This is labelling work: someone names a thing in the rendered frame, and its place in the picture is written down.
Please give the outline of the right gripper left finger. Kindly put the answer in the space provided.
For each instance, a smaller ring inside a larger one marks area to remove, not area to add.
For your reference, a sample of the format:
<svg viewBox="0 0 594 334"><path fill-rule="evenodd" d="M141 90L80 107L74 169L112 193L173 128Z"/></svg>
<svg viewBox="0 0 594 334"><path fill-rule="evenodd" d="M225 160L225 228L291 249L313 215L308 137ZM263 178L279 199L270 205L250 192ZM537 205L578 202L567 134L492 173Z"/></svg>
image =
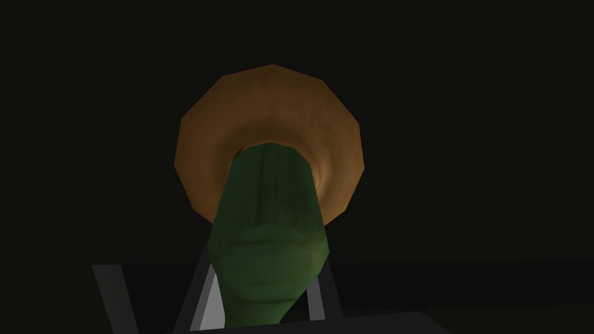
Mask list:
<svg viewBox="0 0 594 334"><path fill-rule="evenodd" d="M195 268L174 332L199 332L224 328L224 309L218 278L208 259L207 247Z"/></svg>

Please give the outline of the orange-brown bowl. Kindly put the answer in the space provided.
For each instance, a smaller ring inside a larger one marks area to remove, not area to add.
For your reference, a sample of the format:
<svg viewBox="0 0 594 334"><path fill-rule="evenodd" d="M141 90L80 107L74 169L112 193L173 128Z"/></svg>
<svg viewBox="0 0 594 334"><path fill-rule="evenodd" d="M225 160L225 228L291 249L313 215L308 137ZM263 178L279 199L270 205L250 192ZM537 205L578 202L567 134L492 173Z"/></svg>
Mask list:
<svg viewBox="0 0 594 334"><path fill-rule="evenodd" d="M181 118L174 166L193 209L212 222L234 156L271 142L310 164L325 224L346 210L360 126L322 80L274 64L222 76Z"/></svg>

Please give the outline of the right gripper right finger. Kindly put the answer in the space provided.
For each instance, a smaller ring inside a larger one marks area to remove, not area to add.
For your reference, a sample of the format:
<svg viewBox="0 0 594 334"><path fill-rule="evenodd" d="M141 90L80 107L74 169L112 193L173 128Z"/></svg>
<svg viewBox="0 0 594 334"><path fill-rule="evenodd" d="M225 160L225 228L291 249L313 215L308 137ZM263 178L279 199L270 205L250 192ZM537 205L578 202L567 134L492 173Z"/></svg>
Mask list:
<svg viewBox="0 0 594 334"><path fill-rule="evenodd" d="M344 318L329 258L306 291L311 321Z"/></svg>

